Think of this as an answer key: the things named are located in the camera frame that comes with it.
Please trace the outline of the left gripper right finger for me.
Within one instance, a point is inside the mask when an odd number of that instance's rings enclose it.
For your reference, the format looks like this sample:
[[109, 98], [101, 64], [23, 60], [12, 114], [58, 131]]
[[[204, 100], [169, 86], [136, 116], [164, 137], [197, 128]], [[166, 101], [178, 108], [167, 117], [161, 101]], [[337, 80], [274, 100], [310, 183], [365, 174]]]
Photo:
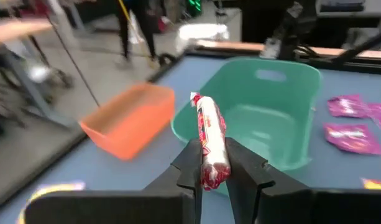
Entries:
[[226, 139], [235, 224], [381, 224], [381, 190], [310, 188]]

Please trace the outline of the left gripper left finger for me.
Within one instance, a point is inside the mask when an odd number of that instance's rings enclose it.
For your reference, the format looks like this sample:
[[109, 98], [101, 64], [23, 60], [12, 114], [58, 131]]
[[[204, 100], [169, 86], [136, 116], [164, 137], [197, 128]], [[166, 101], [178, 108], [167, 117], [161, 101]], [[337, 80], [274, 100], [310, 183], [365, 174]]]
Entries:
[[29, 202], [24, 224], [200, 224], [201, 162], [192, 139], [144, 189], [49, 192]]

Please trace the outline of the yellow sour candy pack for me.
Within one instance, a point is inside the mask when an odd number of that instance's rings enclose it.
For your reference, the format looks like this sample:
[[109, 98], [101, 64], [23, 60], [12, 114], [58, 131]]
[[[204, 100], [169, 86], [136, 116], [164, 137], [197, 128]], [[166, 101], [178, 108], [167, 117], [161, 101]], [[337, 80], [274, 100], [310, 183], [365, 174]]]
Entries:
[[45, 194], [49, 194], [51, 192], [77, 191], [77, 190], [84, 190], [85, 188], [86, 188], [86, 184], [80, 181], [38, 186], [38, 188], [32, 193], [30, 198], [27, 200], [25, 207], [19, 213], [16, 224], [25, 224], [25, 215], [24, 215], [25, 209], [33, 200]]
[[381, 181], [380, 180], [361, 178], [361, 181], [362, 181], [365, 189], [381, 190]]

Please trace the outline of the Smarties candy roll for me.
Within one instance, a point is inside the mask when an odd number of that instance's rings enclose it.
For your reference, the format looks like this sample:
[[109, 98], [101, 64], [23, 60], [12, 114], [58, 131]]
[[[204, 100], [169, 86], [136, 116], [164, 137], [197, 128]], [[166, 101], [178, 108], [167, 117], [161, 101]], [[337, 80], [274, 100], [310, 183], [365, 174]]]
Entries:
[[190, 100], [196, 108], [198, 137], [203, 153], [201, 185], [205, 190], [217, 189], [231, 174], [225, 120], [211, 97], [192, 92]]

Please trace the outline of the green plastic bin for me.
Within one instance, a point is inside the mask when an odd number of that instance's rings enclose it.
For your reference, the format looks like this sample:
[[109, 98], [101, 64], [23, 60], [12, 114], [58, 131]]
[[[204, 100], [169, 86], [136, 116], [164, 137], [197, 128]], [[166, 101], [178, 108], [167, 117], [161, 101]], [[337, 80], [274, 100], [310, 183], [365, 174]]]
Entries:
[[228, 137], [274, 168], [287, 171], [309, 163], [312, 108], [321, 86], [316, 68], [259, 58], [190, 58], [173, 76], [181, 108], [171, 127], [183, 144], [198, 136], [196, 110], [190, 103], [190, 93], [196, 91], [218, 104]]

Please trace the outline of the orange plastic bin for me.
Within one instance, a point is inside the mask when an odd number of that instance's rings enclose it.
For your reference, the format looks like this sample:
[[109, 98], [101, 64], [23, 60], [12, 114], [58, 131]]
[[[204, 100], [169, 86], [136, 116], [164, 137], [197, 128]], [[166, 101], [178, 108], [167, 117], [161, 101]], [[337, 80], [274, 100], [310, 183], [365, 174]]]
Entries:
[[121, 160], [133, 159], [175, 114], [171, 88], [136, 84], [85, 116], [80, 126], [101, 149]]

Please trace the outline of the wooden side board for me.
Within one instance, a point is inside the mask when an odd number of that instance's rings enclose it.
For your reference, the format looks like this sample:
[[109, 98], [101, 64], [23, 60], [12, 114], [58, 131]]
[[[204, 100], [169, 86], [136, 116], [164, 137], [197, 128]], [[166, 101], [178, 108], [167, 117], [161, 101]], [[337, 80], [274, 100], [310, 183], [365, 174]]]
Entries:
[[[237, 50], [262, 50], [264, 48], [263, 44], [252, 44], [243, 42], [218, 42], [212, 40], [197, 40], [196, 45], [209, 48], [220, 48], [220, 49], [237, 49]], [[321, 48], [312, 47], [316, 53], [328, 56], [338, 56], [339, 54], [345, 52], [344, 49], [331, 49], [331, 48]], [[366, 50], [357, 55], [359, 58], [372, 58], [381, 59], [381, 51]]]

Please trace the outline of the black diagonal brace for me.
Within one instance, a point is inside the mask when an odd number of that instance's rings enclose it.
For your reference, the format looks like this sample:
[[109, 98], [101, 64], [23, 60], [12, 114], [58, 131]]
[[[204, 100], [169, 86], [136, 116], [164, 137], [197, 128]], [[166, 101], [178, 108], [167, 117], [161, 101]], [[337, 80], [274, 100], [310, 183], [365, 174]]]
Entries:
[[348, 62], [349, 60], [356, 57], [363, 51], [369, 50], [378, 44], [381, 44], [381, 33], [377, 34], [374, 37], [369, 38], [368, 40], [358, 45], [357, 47], [344, 51], [337, 57], [332, 58], [331, 61], [332, 63], [344, 64], [345, 62]]

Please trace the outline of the person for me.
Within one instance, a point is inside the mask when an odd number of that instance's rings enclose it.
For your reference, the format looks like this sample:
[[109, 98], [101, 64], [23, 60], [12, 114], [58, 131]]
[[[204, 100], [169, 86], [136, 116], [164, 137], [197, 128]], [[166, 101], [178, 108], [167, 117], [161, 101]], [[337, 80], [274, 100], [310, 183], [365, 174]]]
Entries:
[[129, 55], [129, 21], [122, 9], [122, 5], [126, 8], [127, 13], [132, 12], [135, 15], [137, 23], [144, 35], [149, 52], [150, 60], [155, 62], [157, 54], [155, 51], [155, 42], [152, 30], [149, 24], [149, 15], [147, 10], [149, 9], [148, 0], [117, 0], [116, 3], [116, 17], [119, 23], [119, 36], [121, 40], [121, 55], [117, 59], [116, 63], [120, 66], [129, 65], [131, 58]]

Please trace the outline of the white plastic bag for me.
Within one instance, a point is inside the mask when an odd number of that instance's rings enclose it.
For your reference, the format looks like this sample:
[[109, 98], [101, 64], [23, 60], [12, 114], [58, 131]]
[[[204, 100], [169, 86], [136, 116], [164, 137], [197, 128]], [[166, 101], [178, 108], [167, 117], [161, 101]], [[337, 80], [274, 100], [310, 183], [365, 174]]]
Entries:
[[177, 30], [175, 50], [180, 53], [197, 40], [228, 40], [229, 37], [229, 30], [224, 24], [185, 24]]

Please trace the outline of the grey desk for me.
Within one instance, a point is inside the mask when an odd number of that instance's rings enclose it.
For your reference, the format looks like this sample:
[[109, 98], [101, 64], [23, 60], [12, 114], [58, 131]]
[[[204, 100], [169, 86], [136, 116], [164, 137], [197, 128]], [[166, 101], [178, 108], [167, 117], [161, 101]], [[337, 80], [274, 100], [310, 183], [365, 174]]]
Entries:
[[316, 0], [319, 17], [381, 18], [381, 0]]

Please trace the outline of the wooden top desk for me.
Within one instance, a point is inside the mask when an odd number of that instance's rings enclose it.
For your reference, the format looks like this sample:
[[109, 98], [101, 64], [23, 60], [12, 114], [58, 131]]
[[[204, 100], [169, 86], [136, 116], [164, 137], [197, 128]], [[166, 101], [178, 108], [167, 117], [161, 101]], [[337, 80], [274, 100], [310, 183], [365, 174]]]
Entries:
[[39, 88], [33, 83], [25, 68], [20, 62], [15, 60], [13, 54], [5, 46], [5, 43], [14, 39], [23, 39], [24, 37], [52, 28], [51, 23], [45, 19], [3, 19], [0, 20], [0, 54], [4, 63], [12, 70], [14, 76], [19, 80], [24, 92], [29, 96], [35, 108], [29, 110], [29, 113], [43, 118], [57, 125], [71, 128], [76, 125], [73, 119], [59, 115], [51, 109], [42, 96]]

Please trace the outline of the black table frame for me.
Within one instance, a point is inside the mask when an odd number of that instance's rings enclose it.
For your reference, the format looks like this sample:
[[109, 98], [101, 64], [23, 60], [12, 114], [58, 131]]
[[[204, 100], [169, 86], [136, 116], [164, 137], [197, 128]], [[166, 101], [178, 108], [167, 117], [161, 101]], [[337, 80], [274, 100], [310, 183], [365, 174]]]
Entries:
[[[346, 61], [331, 62], [330, 59], [334, 59], [342, 54], [342, 49], [324, 49], [316, 48], [321, 55], [319, 59], [310, 57], [309, 55], [302, 55], [300, 61], [308, 65], [314, 65], [317, 68], [324, 68], [329, 70], [347, 71], [347, 72], [360, 72], [360, 73], [373, 73], [381, 75], [381, 52], [371, 51], [362, 52], [361, 55], [347, 59]], [[173, 62], [168, 65], [164, 65], [158, 69], [148, 81], [156, 83], [160, 81], [167, 73], [173, 69], [178, 63], [180, 63], [184, 57], [206, 57], [213, 59], [227, 59], [232, 57], [250, 56], [256, 57], [262, 51], [261, 44], [252, 44], [246, 48], [230, 48], [230, 47], [205, 47], [201, 45], [190, 46], [185, 51], [175, 57]], [[0, 209], [6, 206], [14, 197], [19, 195], [30, 184], [35, 182], [41, 175], [43, 175], [51, 166], [57, 164], [64, 157], [69, 155], [75, 150], [75, 147], [80, 145], [83, 141], [87, 140], [88, 136], [85, 132], [78, 127], [77, 133], [69, 139], [64, 145], [58, 147], [58, 151], [52, 154], [49, 158], [34, 167], [33, 170], [24, 176], [23, 179], [13, 184], [7, 192], [0, 196]]]

